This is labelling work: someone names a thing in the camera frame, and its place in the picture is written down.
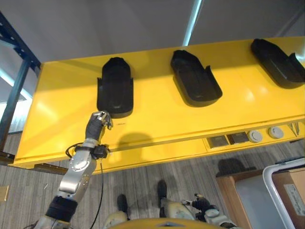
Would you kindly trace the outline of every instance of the black wire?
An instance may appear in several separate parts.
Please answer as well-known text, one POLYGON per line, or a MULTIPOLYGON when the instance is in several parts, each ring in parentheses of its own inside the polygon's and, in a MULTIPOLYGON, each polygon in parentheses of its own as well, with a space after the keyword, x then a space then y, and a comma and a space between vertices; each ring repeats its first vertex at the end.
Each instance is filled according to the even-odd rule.
POLYGON ((102 200, 103 200, 103 191, 104 191, 104 174, 103 174, 103 169, 102 169, 102 163, 101 163, 101 173, 102 173, 102 193, 101 193, 101 199, 100 199, 99 208, 98 208, 98 210, 97 210, 97 213, 96 213, 95 219, 94 219, 94 221, 93 221, 93 223, 92 223, 92 225, 91 225, 90 229, 92 229, 92 228, 93 228, 93 226, 94 226, 94 224, 95 224, 95 222, 96 222, 96 219, 97 219, 97 217, 98 217, 98 215, 99 215, 99 212, 100 212, 100 209, 101 209, 102 200))
POLYGON ((69 153, 69 149, 71 149, 72 147, 76 147, 80 144, 83 144, 83 142, 79 142, 79 143, 76 143, 76 144, 73 144, 71 146, 69 146, 67 149, 66 149, 66 155, 69 157, 69 158, 72 158, 71 154, 69 153))
POLYGON ((31 224, 31 225, 28 225, 28 226, 24 227, 23 229, 27 229, 27 228, 33 229, 33 228, 36 226, 37 223, 38 223, 38 220, 37 220, 35 223, 33 223, 33 224, 31 224))

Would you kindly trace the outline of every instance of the white round knob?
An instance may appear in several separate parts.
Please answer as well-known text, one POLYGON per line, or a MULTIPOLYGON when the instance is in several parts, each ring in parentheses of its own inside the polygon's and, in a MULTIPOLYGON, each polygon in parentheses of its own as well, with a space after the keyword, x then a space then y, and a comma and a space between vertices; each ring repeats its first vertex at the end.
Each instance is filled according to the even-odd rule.
POLYGON ((279 139, 279 138, 282 138, 284 136, 283 131, 279 127, 277 127, 277 126, 270 127, 268 129, 268 134, 272 138, 275 138, 275 139, 279 139))
POLYGON ((251 130, 248 133, 248 138, 250 139, 251 142, 258 143, 262 141, 263 136, 257 130, 251 130))

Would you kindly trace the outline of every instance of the black object on floor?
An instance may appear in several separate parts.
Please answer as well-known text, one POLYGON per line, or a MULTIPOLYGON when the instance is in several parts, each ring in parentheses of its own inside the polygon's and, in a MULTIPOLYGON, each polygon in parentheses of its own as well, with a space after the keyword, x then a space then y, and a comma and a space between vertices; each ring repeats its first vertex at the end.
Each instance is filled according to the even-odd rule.
POLYGON ((288 57, 277 45, 264 39, 254 39, 251 50, 279 86, 296 88, 304 84, 305 68, 295 53, 288 57))
POLYGON ((199 59, 189 52, 176 50, 171 66, 180 94, 188 105, 207 106, 223 95, 210 66, 204 69, 199 59))
POLYGON ((160 180, 157 185, 159 208, 161 208, 161 199, 167 198, 167 184, 165 180, 160 180))
POLYGON ((128 204, 124 194, 120 194, 117 198, 118 210, 127 214, 128 204))
POLYGON ((102 78, 98 78, 97 108, 108 111, 112 118, 123 118, 132 113, 133 79, 123 58, 110 58, 103 66, 102 78))

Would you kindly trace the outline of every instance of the black holder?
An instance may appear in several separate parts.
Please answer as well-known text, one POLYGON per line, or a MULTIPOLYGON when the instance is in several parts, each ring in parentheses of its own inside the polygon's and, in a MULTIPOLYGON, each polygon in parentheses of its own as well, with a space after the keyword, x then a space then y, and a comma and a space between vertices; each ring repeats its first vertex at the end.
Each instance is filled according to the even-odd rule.
POLYGON ((277 85, 296 88, 305 82, 305 69, 292 53, 289 57, 277 45, 255 39, 251 50, 277 85))
POLYGON ((123 58, 110 58, 103 66, 102 78, 98 78, 97 108, 107 111, 112 118, 132 113, 133 79, 130 66, 123 58))
POLYGON ((175 51, 171 66, 175 72, 175 83, 186 104, 207 106, 223 95, 210 66, 204 69, 199 59, 189 52, 175 51))

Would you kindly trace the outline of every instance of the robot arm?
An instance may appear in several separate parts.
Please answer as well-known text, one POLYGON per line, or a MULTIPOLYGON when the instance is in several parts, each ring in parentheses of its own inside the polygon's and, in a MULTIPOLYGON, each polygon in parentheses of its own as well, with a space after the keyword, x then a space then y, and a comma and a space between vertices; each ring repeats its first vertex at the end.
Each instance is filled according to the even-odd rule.
POLYGON ((200 194, 195 194, 196 201, 182 200, 183 205, 192 206, 199 210, 196 213, 196 218, 199 221, 207 222, 212 225, 216 225, 222 228, 228 229, 241 229, 236 226, 226 215, 221 214, 215 205, 211 205, 210 202, 200 194))
POLYGON ((112 128, 112 120, 106 111, 95 112, 86 127, 86 137, 82 146, 75 147, 69 169, 63 176, 59 189, 47 213, 40 218, 34 229, 69 229, 70 220, 81 201, 92 173, 96 159, 106 158, 109 150, 99 146, 101 132, 112 128))

